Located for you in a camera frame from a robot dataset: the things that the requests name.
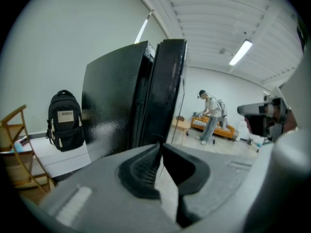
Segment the white wall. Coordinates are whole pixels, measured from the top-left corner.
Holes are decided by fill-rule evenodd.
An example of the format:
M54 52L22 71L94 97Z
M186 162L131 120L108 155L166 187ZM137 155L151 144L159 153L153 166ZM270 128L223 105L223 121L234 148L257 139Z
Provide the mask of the white wall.
M133 44L149 10L141 0L31 0L0 57L0 118L26 104L29 132L46 130L51 98L68 89L81 104L88 63ZM152 17L142 40L166 36Z
M222 99L227 106L228 122L234 128L239 125L243 117L238 114L237 107L244 104L263 101L263 91L267 89L247 80L222 72L204 68L189 67L186 77L186 94L181 115L191 118L192 113L203 111L205 101L197 98L200 90Z

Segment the standing person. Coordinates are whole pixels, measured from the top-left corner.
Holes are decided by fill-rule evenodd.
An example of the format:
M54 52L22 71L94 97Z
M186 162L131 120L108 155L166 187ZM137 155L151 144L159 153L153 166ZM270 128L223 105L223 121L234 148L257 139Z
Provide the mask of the standing person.
M218 101L215 98L208 96L205 90L201 90L199 92L199 97L205 100L205 110L203 111L203 116L210 116L203 133L195 139L200 140L201 144L205 145L214 133L219 118L222 116L222 109Z

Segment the ceiling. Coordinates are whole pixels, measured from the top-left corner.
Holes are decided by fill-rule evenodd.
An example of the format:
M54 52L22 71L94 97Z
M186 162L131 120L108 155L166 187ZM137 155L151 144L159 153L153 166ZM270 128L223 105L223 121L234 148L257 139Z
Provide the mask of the ceiling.
M143 0L168 38L185 38L187 62L273 89L288 80L302 57L297 15L286 0ZM253 46L234 67L248 39Z

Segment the fluorescent light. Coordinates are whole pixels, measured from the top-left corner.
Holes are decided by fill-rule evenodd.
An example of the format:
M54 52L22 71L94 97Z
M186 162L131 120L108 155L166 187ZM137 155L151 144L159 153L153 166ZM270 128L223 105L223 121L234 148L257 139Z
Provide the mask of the fluorescent light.
M243 45L240 47L239 51L234 55L233 59L230 61L229 65L235 66L236 63L246 55L247 51L251 48L253 43L249 40L245 40Z
M138 43L138 42L140 41L142 32L144 32L144 29L145 29L145 27L146 27L146 25L147 25L147 22L148 22L148 19L146 19L145 22L144 22L144 24L142 25L142 27L141 27L141 29L140 29L140 31L139 31L139 33L138 33L138 35L137 35L136 40L135 40L134 43Z

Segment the white t-shirt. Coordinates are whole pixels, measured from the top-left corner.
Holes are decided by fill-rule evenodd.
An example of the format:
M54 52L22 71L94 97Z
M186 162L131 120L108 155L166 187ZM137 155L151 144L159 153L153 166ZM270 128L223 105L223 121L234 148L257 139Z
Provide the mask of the white t-shirt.
M205 109L208 111L214 111L209 114L210 117L222 116L222 108L215 98L208 97L208 100L205 102Z

